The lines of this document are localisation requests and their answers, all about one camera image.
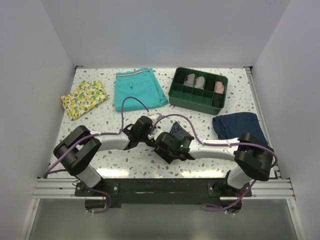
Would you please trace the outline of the navy white striped underwear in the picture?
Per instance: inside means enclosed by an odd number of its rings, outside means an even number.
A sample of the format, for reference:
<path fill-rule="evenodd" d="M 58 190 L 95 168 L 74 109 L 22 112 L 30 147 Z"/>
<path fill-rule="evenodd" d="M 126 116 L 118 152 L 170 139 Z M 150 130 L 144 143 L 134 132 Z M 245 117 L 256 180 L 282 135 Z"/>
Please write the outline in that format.
<path fill-rule="evenodd" d="M 184 130 L 177 121 L 172 124 L 169 133 L 180 141 L 184 138 L 192 137 L 192 135 Z"/>

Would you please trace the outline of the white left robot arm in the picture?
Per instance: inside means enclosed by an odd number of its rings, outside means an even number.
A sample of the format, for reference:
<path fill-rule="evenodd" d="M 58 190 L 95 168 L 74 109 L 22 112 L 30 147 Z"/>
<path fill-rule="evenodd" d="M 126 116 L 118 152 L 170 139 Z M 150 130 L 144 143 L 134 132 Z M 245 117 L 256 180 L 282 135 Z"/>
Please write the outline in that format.
<path fill-rule="evenodd" d="M 90 162 L 97 152 L 109 150 L 130 150 L 140 143 L 151 146 L 148 138 L 155 115 L 141 116 L 134 124 L 127 125 L 121 133 L 91 132 L 84 125 L 75 128 L 53 150 L 53 155 L 60 159 L 64 169 L 84 184 L 92 196 L 99 196 L 104 190 L 102 176 Z"/>

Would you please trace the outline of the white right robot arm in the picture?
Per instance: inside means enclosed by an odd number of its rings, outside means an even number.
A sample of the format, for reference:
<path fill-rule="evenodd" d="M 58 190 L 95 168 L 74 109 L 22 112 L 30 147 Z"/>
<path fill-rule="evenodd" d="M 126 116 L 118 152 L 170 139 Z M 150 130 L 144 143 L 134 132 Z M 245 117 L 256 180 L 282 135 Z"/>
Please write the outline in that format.
<path fill-rule="evenodd" d="M 223 192 L 235 196 L 251 180 L 270 178 L 274 150 L 249 133 L 225 140 L 198 142 L 193 136 L 182 140 L 164 131 L 155 133 L 154 151 L 170 164 L 174 160 L 221 159 L 237 163 L 223 183 Z"/>

